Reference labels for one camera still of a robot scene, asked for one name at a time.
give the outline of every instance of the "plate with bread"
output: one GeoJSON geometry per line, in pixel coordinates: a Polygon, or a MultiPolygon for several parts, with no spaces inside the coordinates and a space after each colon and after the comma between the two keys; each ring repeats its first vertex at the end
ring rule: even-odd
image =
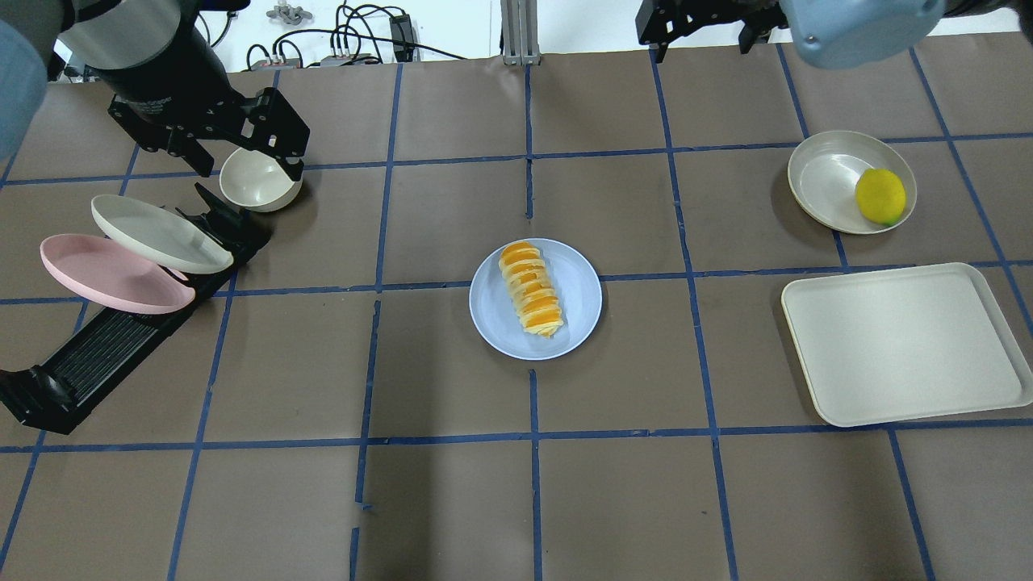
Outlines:
{"type": "Polygon", "coordinates": [[[470,315],[480,336],[526,361],[570,353],[592,334],[601,313],[595,269],[577,250],[547,238],[499,247],[470,284],[470,315]]]}

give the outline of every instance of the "pink plate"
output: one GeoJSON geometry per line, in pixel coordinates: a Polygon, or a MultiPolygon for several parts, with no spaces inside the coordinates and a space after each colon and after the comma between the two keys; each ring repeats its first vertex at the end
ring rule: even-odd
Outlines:
{"type": "Polygon", "coordinates": [[[39,245],[39,256],[69,290],[113,309],[164,314],[194,298],[193,288],[106,238],[59,234],[39,245]]]}

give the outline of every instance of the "yellow lemon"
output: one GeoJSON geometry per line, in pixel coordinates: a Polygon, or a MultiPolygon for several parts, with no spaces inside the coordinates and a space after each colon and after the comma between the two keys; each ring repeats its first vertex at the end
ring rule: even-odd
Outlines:
{"type": "Polygon", "coordinates": [[[877,224],[891,226],[900,221],[907,206],[904,182],[889,170],[868,170],[854,189],[860,213],[877,224]]]}

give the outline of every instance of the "black rack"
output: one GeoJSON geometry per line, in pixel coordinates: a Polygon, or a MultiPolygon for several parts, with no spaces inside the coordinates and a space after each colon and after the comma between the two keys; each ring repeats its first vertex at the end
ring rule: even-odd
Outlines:
{"type": "Polygon", "coordinates": [[[24,371],[0,370],[0,401],[25,426],[68,434],[166,338],[210,299],[271,234],[238,213],[200,184],[197,193],[209,211],[197,216],[177,211],[233,255],[233,264],[211,275],[185,275],[196,296],[168,314],[143,315],[105,308],[41,365],[24,371]]]}

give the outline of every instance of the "brown table surface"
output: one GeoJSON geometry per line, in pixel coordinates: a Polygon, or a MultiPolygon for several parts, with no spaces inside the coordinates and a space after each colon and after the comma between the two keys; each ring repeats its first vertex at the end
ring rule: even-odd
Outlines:
{"type": "MultiPolygon", "coordinates": [[[[965,262],[1033,354],[1021,35],[849,71],[763,45],[232,82],[277,85],[308,121],[303,194],[71,436],[0,415],[4,579],[1030,578],[1033,408],[833,428],[778,303],[807,276],[965,262]],[[908,222],[837,236],[796,206],[786,162],[828,129],[911,164],[908,222]],[[467,308],[481,259],[528,236],[584,252],[605,305],[584,345],[533,364],[467,308]]],[[[96,310],[37,253],[100,234],[92,196],[201,209],[109,98],[52,86],[5,164],[5,369],[96,310]]]]}

